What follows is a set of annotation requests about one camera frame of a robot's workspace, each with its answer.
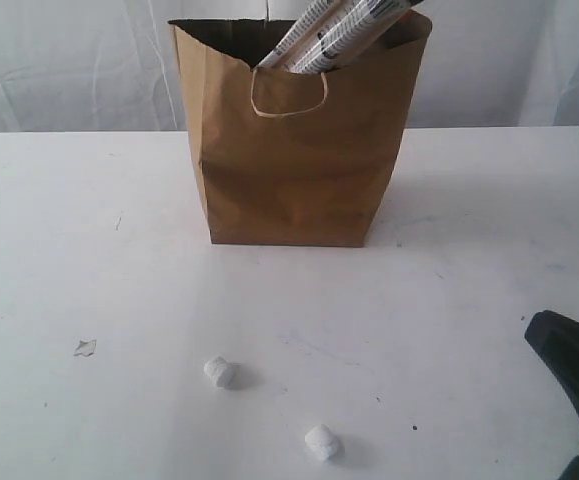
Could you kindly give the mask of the white marshmallow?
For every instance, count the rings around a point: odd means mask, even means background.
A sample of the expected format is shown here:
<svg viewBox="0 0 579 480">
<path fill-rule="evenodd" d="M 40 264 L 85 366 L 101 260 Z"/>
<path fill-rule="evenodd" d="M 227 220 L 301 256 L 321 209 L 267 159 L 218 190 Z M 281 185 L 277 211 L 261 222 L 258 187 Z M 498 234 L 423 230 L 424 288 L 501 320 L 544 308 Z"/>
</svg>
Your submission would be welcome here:
<svg viewBox="0 0 579 480">
<path fill-rule="evenodd" d="M 335 457 L 341 447 L 340 439 L 328 426 L 316 425 L 304 437 L 306 448 L 315 459 L 326 462 Z"/>
<path fill-rule="evenodd" d="M 205 363 L 203 371 L 216 388 L 227 388 L 234 377 L 235 366 L 223 357 L 217 356 Z"/>
</svg>

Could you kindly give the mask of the long noodle package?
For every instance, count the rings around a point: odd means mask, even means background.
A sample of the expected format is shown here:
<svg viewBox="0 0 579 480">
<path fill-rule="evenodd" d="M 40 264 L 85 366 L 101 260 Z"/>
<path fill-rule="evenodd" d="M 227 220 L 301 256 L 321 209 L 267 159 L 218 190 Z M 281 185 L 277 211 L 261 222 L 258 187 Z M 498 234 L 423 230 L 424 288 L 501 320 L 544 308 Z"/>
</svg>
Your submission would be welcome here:
<svg viewBox="0 0 579 480">
<path fill-rule="evenodd" d="M 313 1 L 257 66 L 294 74 L 320 74 L 345 66 L 417 4 Z"/>
</svg>

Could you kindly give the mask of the large brown paper bag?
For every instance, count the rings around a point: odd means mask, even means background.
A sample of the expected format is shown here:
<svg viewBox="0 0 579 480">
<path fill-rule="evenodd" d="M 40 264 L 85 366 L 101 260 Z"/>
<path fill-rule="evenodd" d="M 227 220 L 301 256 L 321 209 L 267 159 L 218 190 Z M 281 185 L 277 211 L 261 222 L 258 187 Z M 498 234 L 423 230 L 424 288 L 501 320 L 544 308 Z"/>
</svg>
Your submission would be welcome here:
<svg viewBox="0 0 579 480">
<path fill-rule="evenodd" d="M 430 35 L 297 75 L 257 66 L 287 20 L 179 19 L 170 28 L 211 241 L 362 246 Z"/>
</svg>

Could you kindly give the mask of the torn paper scrap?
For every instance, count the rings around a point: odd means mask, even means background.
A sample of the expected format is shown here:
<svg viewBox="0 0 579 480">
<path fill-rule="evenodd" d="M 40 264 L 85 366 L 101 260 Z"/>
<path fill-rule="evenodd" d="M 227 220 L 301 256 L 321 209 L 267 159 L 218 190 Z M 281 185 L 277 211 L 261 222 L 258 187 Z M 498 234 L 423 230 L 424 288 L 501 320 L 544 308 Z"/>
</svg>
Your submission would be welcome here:
<svg viewBox="0 0 579 480">
<path fill-rule="evenodd" d="M 75 357 L 90 357 L 96 351 L 97 340 L 80 340 L 78 346 L 75 348 L 73 355 Z"/>
</svg>

